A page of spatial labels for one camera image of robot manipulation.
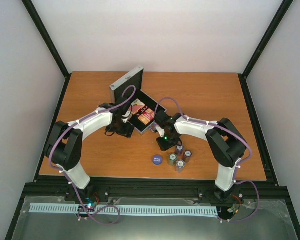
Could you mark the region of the red card deck box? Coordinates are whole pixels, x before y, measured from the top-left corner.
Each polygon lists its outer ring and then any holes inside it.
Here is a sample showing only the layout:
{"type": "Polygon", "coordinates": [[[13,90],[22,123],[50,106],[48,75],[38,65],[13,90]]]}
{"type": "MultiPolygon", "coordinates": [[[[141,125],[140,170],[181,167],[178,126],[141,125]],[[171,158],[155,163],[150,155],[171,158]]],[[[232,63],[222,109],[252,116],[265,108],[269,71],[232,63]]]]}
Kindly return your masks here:
{"type": "Polygon", "coordinates": [[[137,114],[142,108],[145,107],[145,104],[138,98],[135,101],[133,101],[131,105],[132,105],[131,113],[133,115],[137,114]]]}
{"type": "Polygon", "coordinates": [[[144,112],[137,113],[137,119],[144,125],[148,125],[154,119],[155,113],[151,109],[147,109],[144,112]]]}

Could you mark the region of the grey poker chip stack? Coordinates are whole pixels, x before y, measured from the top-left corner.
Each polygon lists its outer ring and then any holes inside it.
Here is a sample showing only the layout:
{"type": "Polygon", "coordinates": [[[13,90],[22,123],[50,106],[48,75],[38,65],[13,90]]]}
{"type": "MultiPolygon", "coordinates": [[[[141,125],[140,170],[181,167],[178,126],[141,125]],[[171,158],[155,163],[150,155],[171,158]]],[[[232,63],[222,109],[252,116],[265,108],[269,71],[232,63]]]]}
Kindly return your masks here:
{"type": "Polygon", "coordinates": [[[185,166],[186,163],[182,159],[177,160],[175,163],[175,171],[181,173],[184,170],[185,166]]]}

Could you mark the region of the blue small blind button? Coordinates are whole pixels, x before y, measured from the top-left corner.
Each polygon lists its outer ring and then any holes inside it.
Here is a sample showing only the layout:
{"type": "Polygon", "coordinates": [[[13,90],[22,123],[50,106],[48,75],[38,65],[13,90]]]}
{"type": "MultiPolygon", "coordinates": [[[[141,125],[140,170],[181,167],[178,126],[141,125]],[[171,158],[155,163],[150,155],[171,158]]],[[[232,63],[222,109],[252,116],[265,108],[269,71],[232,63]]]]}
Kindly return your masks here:
{"type": "Polygon", "coordinates": [[[159,154],[155,154],[152,157],[152,163],[156,166],[161,165],[163,163],[163,157],[159,154]]]}

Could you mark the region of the purple poker chip stack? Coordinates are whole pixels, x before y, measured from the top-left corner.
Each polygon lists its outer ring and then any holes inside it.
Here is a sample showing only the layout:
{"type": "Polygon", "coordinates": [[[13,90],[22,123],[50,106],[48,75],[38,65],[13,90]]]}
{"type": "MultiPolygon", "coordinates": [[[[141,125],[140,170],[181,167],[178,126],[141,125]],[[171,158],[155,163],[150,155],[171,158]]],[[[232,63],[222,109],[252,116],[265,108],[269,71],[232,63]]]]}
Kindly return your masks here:
{"type": "Polygon", "coordinates": [[[182,144],[177,144],[176,146],[175,146],[175,154],[177,155],[177,156],[181,156],[182,154],[183,154],[183,151],[184,151],[184,146],[182,145],[182,144]]]}

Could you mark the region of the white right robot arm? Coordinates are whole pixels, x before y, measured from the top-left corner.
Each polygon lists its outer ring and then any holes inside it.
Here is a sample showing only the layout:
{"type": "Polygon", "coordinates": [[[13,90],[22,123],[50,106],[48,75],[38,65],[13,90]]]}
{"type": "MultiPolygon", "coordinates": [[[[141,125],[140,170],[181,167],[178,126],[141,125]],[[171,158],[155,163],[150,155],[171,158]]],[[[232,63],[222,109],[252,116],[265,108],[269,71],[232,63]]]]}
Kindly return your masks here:
{"type": "Polygon", "coordinates": [[[208,142],[218,162],[216,188],[224,193],[233,188],[239,163],[250,147],[229,119],[204,121],[183,116],[181,113],[169,116],[160,111],[155,114],[154,122],[159,133],[156,141],[164,152],[177,146],[182,135],[208,142]]]}

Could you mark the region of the brown poker chip stack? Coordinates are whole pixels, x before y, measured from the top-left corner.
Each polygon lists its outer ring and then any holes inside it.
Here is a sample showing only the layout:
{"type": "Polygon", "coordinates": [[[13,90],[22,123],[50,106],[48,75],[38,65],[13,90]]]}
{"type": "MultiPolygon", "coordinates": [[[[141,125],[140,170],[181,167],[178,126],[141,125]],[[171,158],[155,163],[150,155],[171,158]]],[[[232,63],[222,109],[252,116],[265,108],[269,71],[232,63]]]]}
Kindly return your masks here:
{"type": "Polygon", "coordinates": [[[190,158],[192,156],[192,152],[190,150],[186,150],[184,153],[183,153],[183,156],[182,156],[182,160],[185,162],[185,163],[188,163],[190,161],[190,158]]]}

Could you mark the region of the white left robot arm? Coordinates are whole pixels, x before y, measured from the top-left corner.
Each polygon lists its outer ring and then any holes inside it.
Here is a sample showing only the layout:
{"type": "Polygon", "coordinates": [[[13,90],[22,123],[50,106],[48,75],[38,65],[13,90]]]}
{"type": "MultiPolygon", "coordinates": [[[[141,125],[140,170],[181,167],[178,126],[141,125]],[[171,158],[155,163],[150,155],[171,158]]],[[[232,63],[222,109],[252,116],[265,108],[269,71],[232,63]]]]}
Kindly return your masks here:
{"type": "Polygon", "coordinates": [[[104,103],[94,112],[71,122],[58,121],[54,124],[44,155],[51,167],[59,170],[77,187],[76,195],[82,201],[93,198],[94,188],[89,185],[91,179],[80,163],[83,141],[102,128],[105,132],[130,138],[134,126],[128,122],[132,114],[131,102],[104,103]]]}

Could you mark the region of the aluminium poker case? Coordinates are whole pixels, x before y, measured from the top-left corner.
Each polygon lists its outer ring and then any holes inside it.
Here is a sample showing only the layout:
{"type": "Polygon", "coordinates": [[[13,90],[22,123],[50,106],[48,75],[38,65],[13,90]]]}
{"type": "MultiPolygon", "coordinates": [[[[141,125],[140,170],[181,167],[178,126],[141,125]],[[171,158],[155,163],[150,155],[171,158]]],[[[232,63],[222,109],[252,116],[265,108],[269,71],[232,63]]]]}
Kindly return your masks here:
{"type": "Polygon", "coordinates": [[[132,112],[128,121],[141,135],[152,128],[155,113],[167,111],[165,107],[142,90],[143,75],[144,67],[139,65],[109,86],[113,102],[121,96],[130,97],[134,89],[127,89],[127,87],[135,86],[136,91],[130,100],[132,112]]]}

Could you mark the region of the green poker chip stack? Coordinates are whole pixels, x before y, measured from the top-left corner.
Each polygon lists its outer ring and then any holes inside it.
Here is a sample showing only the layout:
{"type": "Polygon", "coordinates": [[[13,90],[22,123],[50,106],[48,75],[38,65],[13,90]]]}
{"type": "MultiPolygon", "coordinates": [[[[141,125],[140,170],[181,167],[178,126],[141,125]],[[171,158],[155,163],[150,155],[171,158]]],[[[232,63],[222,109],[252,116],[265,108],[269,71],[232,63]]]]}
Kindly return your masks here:
{"type": "Polygon", "coordinates": [[[176,161],[178,160],[178,156],[175,154],[175,153],[171,153],[169,156],[168,156],[168,165],[169,166],[173,166],[176,164],[176,161]]]}

